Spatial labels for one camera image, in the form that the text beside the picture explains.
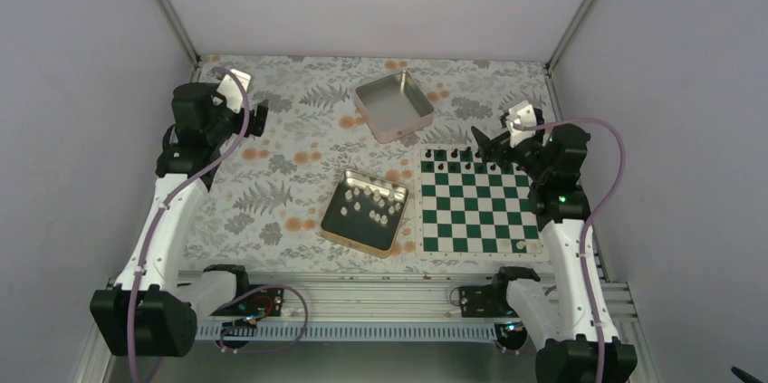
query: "metal tin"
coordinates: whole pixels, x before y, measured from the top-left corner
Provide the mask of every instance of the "metal tin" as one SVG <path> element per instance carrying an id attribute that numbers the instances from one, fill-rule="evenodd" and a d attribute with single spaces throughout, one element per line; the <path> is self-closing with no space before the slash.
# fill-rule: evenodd
<path id="1" fill-rule="evenodd" d="M 370 187 L 371 196 L 365 196 L 366 187 Z M 354 192 L 355 188 L 360 190 L 360 195 L 347 200 L 346 192 Z M 374 202 L 375 190 L 381 194 L 381 200 L 385 202 L 384 207 L 379 207 L 378 202 Z M 392 195 L 392 201 L 389 200 L 389 195 Z M 379 258 L 387 258 L 392 253 L 392 245 L 398 236 L 409 196 L 410 192 L 406 187 L 355 170 L 344 170 L 322 217 L 321 234 L 336 244 Z M 354 209 L 355 202 L 360 203 L 359 211 Z M 396 204 L 399 204 L 400 209 L 391 214 L 389 208 Z M 341 213 L 342 207 L 347 208 L 347 215 Z M 371 219 L 371 210 L 386 215 L 389 220 L 387 225 Z"/>
<path id="2" fill-rule="evenodd" d="M 379 143 L 432 124 L 435 108 L 408 71 L 393 72 L 355 88 L 355 105 Z"/>

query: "table surface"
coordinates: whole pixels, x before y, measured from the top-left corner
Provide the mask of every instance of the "table surface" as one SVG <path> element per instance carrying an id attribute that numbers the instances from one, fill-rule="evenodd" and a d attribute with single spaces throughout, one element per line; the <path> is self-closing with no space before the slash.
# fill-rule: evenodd
<path id="1" fill-rule="evenodd" d="M 545 71 L 538 62 L 391 60 L 379 58 L 210 55 L 216 66 L 252 75 L 251 101 L 269 100 L 261 138 L 244 141 L 216 173 L 191 226 L 182 269 L 241 263 L 255 272 L 494 273 L 503 262 L 422 260 L 415 252 L 412 200 L 395 248 L 379 259 L 331 243 L 320 222 L 341 172 L 353 168 L 413 189 L 413 147 L 463 144 L 470 127 L 501 132 L 505 108 L 529 100 L 553 120 Z M 353 86 L 407 68 L 435 106 L 429 127 L 379 144 L 351 97 Z M 549 272 L 549 264 L 530 264 Z"/>

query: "metal frame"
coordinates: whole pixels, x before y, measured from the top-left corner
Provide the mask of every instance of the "metal frame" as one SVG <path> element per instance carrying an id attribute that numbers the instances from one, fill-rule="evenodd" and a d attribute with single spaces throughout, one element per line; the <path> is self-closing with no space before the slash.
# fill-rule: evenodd
<path id="1" fill-rule="evenodd" d="M 560 62 L 562 55 L 565 54 L 565 50 L 568 49 L 568 45 L 571 44 L 571 40 L 578 32 L 581 23 L 584 21 L 584 18 L 587 17 L 587 14 L 592 8 L 594 2 L 595 0 L 581 0 L 579 8 L 573 15 L 571 22 L 568 24 L 568 28 L 565 29 L 565 33 L 562 34 L 562 37 L 557 43 L 554 52 L 552 52 L 552 57 L 550 57 L 549 62 L 547 62 L 547 66 L 550 72 L 557 67 L 557 64 Z"/>
<path id="2" fill-rule="evenodd" d="M 184 29 L 184 25 L 181 23 L 178 14 L 173 9 L 173 5 L 171 5 L 170 0 L 156 1 L 158 2 L 160 9 L 163 11 L 163 15 L 165 15 L 166 19 L 168 20 L 168 23 L 170 24 L 174 35 L 178 39 L 179 44 L 184 49 L 184 53 L 187 55 L 187 58 L 193 64 L 197 65 L 200 61 L 200 55 L 197 53 L 197 51 L 195 51 L 195 45 L 193 45 L 192 41 L 189 39 L 189 35 Z"/>

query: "purple cable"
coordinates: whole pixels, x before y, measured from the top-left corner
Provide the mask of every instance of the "purple cable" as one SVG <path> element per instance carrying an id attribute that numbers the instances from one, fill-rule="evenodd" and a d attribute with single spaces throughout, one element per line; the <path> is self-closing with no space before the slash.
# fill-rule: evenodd
<path id="1" fill-rule="evenodd" d="M 299 336 L 296 337 L 296 339 L 292 340 L 291 342 L 282 345 L 280 347 L 274 348 L 274 349 L 246 349 L 246 350 L 240 350 L 240 349 L 229 349 L 228 347 L 224 346 L 224 336 L 226 336 L 230 331 L 235 331 L 238 329 L 249 329 L 248 327 L 242 327 L 242 326 L 232 326 L 227 327 L 224 330 L 221 330 L 221 334 L 219 335 L 219 342 L 217 343 L 217 346 L 222 349 L 222 352 L 224 351 L 233 351 L 237 353 L 244 353 L 244 354 L 262 354 L 262 353 L 275 353 L 277 351 L 285 351 L 289 349 L 290 347 L 293 347 L 297 343 L 299 343 L 299 340 L 301 340 L 304 336 L 304 334 L 307 332 L 307 326 L 309 326 L 310 323 L 310 310 L 307 307 L 307 301 L 302 297 L 302 295 L 296 291 L 294 288 L 288 286 L 288 285 L 263 285 L 259 286 L 258 288 L 253 288 L 253 290 L 246 292 L 245 294 L 241 295 L 240 297 L 234 298 L 231 302 L 222 304 L 219 306 L 217 311 L 219 309 L 224 309 L 227 306 L 232 306 L 233 304 L 239 303 L 240 301 L 250 297 L 253 294 L 256 294 L 257 292 L 266 291 L 266 290 L 274 290 L 277 288 L 282 288 L 284 290 L 288 290 L 290 292 L 293 292 L 296 294 L 296 297 L 299 298 L 299 301 L 302 302 L 302 306 L 304 308 L 304 324 L 302 325 L 302 330 L 299 331 Z"/>
<path id="2" fill-rule="evenodd" d="M 152 222 L 149 224 L 149 228 L 147 228 L 147 236 L 144 238 L 144 244 L 141 246 L 141 252 L 139 253 L 139 267 L 141 270 L 138 270 L 133 273 L 133 286 L 130 289 L 130 297 L 128 301 L 128 365 L 130 369 L 130 378 L 133 380 L 133 383 L 141 383 L 141 378 L 139 377 L 139 364 L 136 361 L 136 328 L 135 328 L 135 320 L 136 320 L 136 300 L 139 297 L 139 286 L 141 285 L 141 276 L 143 276 L 143 269 L 144 264 L 147 263 L 147 253 L 149 252 L 149 243 L 152 241 L 152 236 L 155 234 L 155 230 L 158 228 L 158 225 L 160 223 L 160 219 L 163 217 L 163 214 L 165 214 L 166 209 L 170 206 L 171 202 L 173 202 L 174 197 L 178 195 L 181 190 L 198 180 L 200 177 L 211 171 L 213 168 L 218 166 L 222 161 L 225 160 L 225 158 L 232 155 L 232 152 L 237 149 L 238 146 L 240 146 L 240 143 L 243 142 L 243 139 L 245 138 L 245 133 L 248 130 L 248 121 L 250 120 L 250 112 L 251 109 L 250 103 L 248 102 L 248 95 L 245 92 L 245 87 L 243 87 L 243 83 L 240 82 L 240 80 L 237 78 L 236 75 L 234 75 L 231 71 L 229 71 L 227 68 L 222 67 L 215 67 L 214 71 L 216 72 L 223 72 L 225 75 L 229 75 L 232 80 L 237 85 L 237 88 L 240 90 L 240 94 L 243 95 L 243 110 L 245 112 L 243 113 L 243 126 L 240 128 L 240 132 L 237 133 L 237 137 L 235 138 L 235 141 L 232 143 L 232 145 L 223 153 L 221 154 L 221 157 L 213 160 L 211 164 L 205 166 L 204 168 L 200 169 L 195 175 L 192 175 L 191 177 L 188 177 L 186 181 L 182 182 L 178 185 L 178 187 L 171 190 L 170 193 L 166 196 L 166 198 L 163 200 L 163 203 L 158 208 L 158 212 L 155 213 L 155 216 L 152 217 Z M 151 381 L 154 377 L 155 373 L 158 371 L 159 366 L 156 366 L 152 373 L 149 375 L 149 378 L 147 381 Z"/>
<path id="3" fill-rule="evenodd" d="M 603 207 L 605 207 L 609 199 L 613 197 L 613 194 L 616 193 L 616 189 L 619 187 L 619 183 L 621 182 L 621 179 L 624 178 L 624 165 L 627 162 L 627 155 L 624 149 L 624 139 L 621 138 L 621 135 L 616 130 L 616 128 L 613 127 L 613 125 L 609 124 L 605 120 L 596 119 L 596 118 L 575 118 L 575 119 L 559 120 L 553 123 L 545 123 L 543 125 L 537 125 L 535 127 L 523 127 L 520 125 L 514 125 L 514 127 L 515 129 L 537 131 L 539 129 L 559 127 L 561 125 L 565 125 L 569 123 L 595 123 L 597 125 L 601 125 L 602 127 L 608 129 L 608 131 L 610 131 L 611 134 L 613 134 L 613 137 L 616 139 L 616 142 L 619 144 L 619 173 L 616 174 L 616 180 L 613 181 L 613 185 L 610 186 L 610 190 L 608 190 L 608 193 L 605 195 L 605 197 L 602 198 L 600 203 L 592 211 L 592 214 L 590 214 L 590 216 L 587 217 L 587 221 L 584 222 L 584 227 L 581 229 L 581 234 L 579 236 L 579 252 L 581 254 L 586 254 L 587 253 L 587 240 L 586 240 L 587 231 L 590 230 L 592 223 L 594 223 L 595 216 L 600 211 L 602 211 Z M 581 258 L 581 274 L 583 274 L 584 276 L 584 286 L 586 286 L 587 296 L 590 298 L 590 307 L 592 308 L 592 318 L 595 320 L 595 331 L 598 334 L 598 368 L 597 368 L 597 377 L 595 377 L 595 383 L 602 383 L 602 373 L 605 368 L 605 336 L 603 335 L 602 327 L 600 326 L 600 313 L 598 312 L 597 299 L 595 298 L 595 291 L 592 290 L 592 281 L 590 278 L 589 266 L 587 265 L 587 258 L 585 257 Z"/>

